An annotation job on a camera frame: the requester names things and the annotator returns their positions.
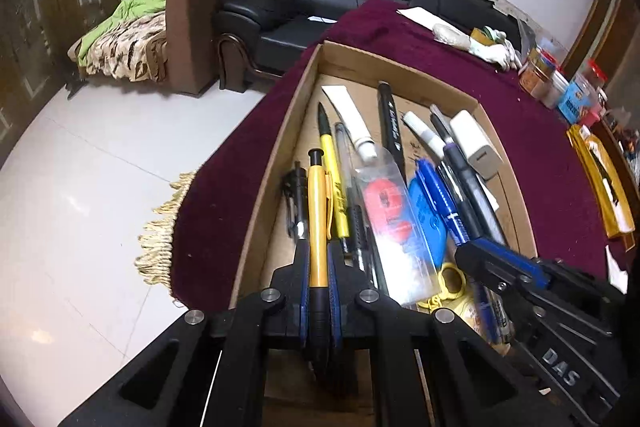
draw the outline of blue object in box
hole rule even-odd
[[[578,123],[582,114],[582,108],[588,110],[591,107],[591,100],[588,93],[585,93],[580,86],[572,80],[567,86],[562,99],[558,103],[558,110],[566,121],[571,125]]]
[[[428,200],[424,195],[424,191],[416,178],[409,183],[409,199],[414,206],[418,223],[420,223],[424,238],[427,240],[429,250],[431,250],[433,264],[439,270],[447,248],[447,229],[442,222],[440,214],[435,211],[433,201]]]

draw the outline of transparent plastic case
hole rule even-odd
[[[389,296],[410,305],[440,292],[431,251],[391,153],[354,156],[355,179],[367,211]]]

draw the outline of metal screw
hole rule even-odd
[[[380,294],[375,290],[362,290],[360,292],[360,299],[365,301],[366,303],[371,304],[372,302],[380,299]]]
[[[191,326],[200,324],[204,320],[204,313],[200,310],[189,310],[184,314],[184,321]]]
[[[265,302],[277,301],[280,298],[280,292],[276,288],[265,288],[260,292],[260,299]]]
[[[443,324],[449,324],[453,322],[453,319],[456,318],[456,314],[452,312],[449,308],[438,308],[434,314],[436,320]]]

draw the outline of patterned blanket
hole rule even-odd
[[[166,23],[162,11],[120,22],[98,38],[86,54],[86,74],[162,82],[165,62]]]

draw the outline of sofa leg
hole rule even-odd
[[[277,81],[281,76],[258,70],[249,58],[244,44],[232,34],[222,34],[218,39],[218,59],[220,62],[220,89],[245,92],[249,84],[244,81],[249,71],[259,78]]]

